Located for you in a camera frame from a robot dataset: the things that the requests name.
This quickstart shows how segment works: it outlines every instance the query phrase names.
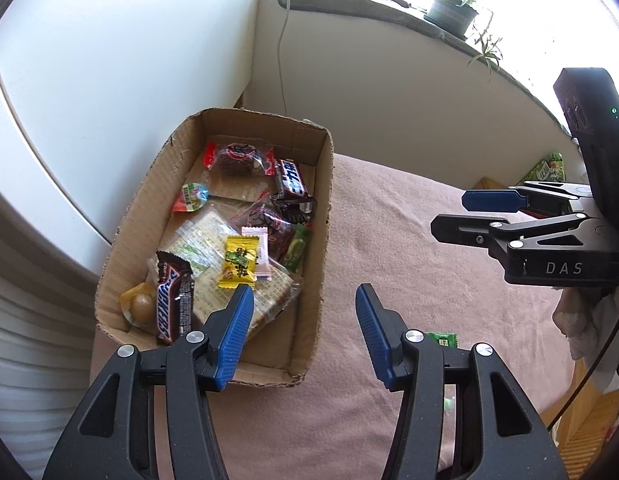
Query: snack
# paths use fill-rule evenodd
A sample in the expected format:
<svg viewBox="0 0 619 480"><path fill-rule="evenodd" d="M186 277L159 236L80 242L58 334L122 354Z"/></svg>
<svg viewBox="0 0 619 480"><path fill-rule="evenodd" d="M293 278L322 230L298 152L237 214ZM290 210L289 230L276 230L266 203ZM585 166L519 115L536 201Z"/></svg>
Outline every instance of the snack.
<svg viewBox="0 0 619 480"><path fill-rule="evenodd" d="M269 194L254 202L243 213L232 218L232 222L242 227L267 227L267 250L270 258L280 259L294 236L294 226L286 221L272 206Z"/></svg>
<svg viewBox="0 0 619 480"><path fill-rule="evenodd" d="M456 334L439 334L436 332L428 332L427 335L433 339L436 339L438 344L441 346L448 346L450 348L459 347Z"/></svg>
<svg viewBox="0 0 619 480"><path fill-rule="evenodd" d="M311 230L302 224L296 226L296 232L290 246L283 256L281 263L283 267L291 272L296 272L297 267L301 263L301 258L305 252L305 247L310 240Z"/></svg>
<svg viewBox="0 0 619 480"><path fill-rule="evenodd" d="M156 317L156 287L139 283L119 297L125 319L137 328L147 327Z"/></svg>
<svg viewBox="0 0 619 480"><path fill-rule="evenodd" d="M208 170L218 169L221 174L229 176L272 176L274 149L240 142L219 146L210 141L203 154L203 165Z"/></svg>
<svg viewBox="0 0 619 480"><path fill-rule="evenodd" d="M541 159L539 163L521 179L517 186L522 186L526 180L564 182L565 169L563 167L563 156L558 152L550 153L546 158Z"/></svg>
<svg viewBox="0 0 619 480"><path fill-rule="evenodd" d="M219 286L237 288L240 283L254 286L257 250L258 237L256 236L228 236Z"/></svg>
<svg viewBox="0 0 619 480"><path fill-rule="evenodd" d="M228 235L236 235L234 228L209 203L200 212L196 221L186 220L173 237L161 245L161 249L188 260L194 276L195 320L204 323L209 314L225 308L234 290L219 288L218 281L224 264L225 241ZM269 260L272 280L261 280L254 287L254 315L248 338L274 319L299 295L302 278L289 273L272 258Z"/></svg>
<svg viewBox="0 0 619 480"><path fill-rule="evenodd" d="M257 280L271 280L272 271L269 266L269 251L267 251L267 227L241 227L243 236L258 236L258 252L254 274Z"/></svg>
<svg viewBox="0 0 619 480"><path fill-rule="evenodd" d="M156 339L159 343L172 344L192 330L194 300L192 267L176 254L157 251L156 255L158 257Z"/></svg>
<svg viewBox="0 0 619 480"><path fill-rule="evenodd" d="M174 211L197 211L205 205L209 197L210 192L203 184L195 182L185 184L174 202L172 213Z"/></svg>
<svg viewBox="0 0 619 480"><path fill-rule="evenodd" d="M316 200L310 196L301 171L293 160L277 158L276 189L272 201L280 213L290 222L307 224Z"/></svg>

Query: blue gripper pad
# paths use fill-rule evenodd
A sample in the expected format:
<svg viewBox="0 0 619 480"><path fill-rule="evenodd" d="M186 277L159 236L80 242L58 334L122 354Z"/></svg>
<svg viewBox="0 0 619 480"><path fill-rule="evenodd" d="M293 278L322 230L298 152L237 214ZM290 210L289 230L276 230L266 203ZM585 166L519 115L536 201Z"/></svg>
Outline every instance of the blue gripper pad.
<svg viewBox="0 0 619 480"><path fill-rule="evenodd" d="M528 203L515 189L472 189L463 194L462 205L467 211L516 213Z"/></svg>
<svg viewBox="0 0 619 480"><path fill-rule="evenodd" d="M369 283L356 289L355 306L376 377L387 389L392 389L398 380L392 361L393 354L400 352L401 332L397 332L388 316L389 311L383 308Z"/></svg>
<svg viewBox="0 0 619 480"><path fill-rule="evenodd" d="M213 312L210 317L220 313L229 317L224 320L226 328L218 343L218 363L214 374L214 381L218 389L222 390L234 377L240 353L248 336L248 328L254 313L252 288L244 284L238 285L227 307L224 310Z"/></svg>

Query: window sill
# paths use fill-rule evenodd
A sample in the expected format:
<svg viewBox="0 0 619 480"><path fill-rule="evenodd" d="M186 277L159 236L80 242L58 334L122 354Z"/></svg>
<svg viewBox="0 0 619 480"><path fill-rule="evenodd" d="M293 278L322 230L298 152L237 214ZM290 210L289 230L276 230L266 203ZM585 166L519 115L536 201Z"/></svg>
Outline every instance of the window sill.
<svg viewBox="0 0 619 480"><path fill-rule="evenodd" d="M278 0L278 3L283 9L286 8L287 0ZM472 58L480 52L465 41L459 40L456 36L437 27L433 23L427 22L423 18L423 13L416 9L402 9L394 6L392 2L386 0L290 0L291 10L304 10L307 12L323 12L325 14L340 14L343 16L353 16L356 18L369 18L371 20L379 20L381 22L395 23L402 27L408 28L429 38L438 39L452 48L466 54ZM561 124L557 117L536 97L523 83L518 81L510 73L504 69L494 71L494 75L504 77L511 84L515 85L525 94L527 94L542 110L549 115L552 120L571 137L571 134L566 127Z"/></svg>

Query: chocolate bar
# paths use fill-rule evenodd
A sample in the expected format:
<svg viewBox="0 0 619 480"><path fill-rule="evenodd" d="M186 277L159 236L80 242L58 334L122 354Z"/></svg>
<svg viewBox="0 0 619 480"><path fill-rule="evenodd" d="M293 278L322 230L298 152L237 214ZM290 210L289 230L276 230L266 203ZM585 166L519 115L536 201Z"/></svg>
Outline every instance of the chocolate bar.
<svg viewBox="0 0 619 480"><path fill-rule="evenodd" d="M272 195L274 205L288 221L308 223L316 200L309 194L298 166L293 160L277 158L275 167L277 192Z"/></svg>
<svg viewBox="0 0 619 480"><path fill-rule="evenodd" d="M156 294L156 339L173 344L192 330L194 279L190 264L165 251L157 251L158 286Z"/></svg>

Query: potted plant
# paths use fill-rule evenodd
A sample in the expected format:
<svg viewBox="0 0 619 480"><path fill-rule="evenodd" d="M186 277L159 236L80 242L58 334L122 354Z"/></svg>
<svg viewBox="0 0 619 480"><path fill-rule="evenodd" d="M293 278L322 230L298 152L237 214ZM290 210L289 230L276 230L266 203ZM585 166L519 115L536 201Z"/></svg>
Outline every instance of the potted plant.
<svg viewBox="0 0 619 480"><path fill-rule="evenodd" d="M465 33L478 12L471 5L478 0L433 0L425 19L465 41Z"/></svg>

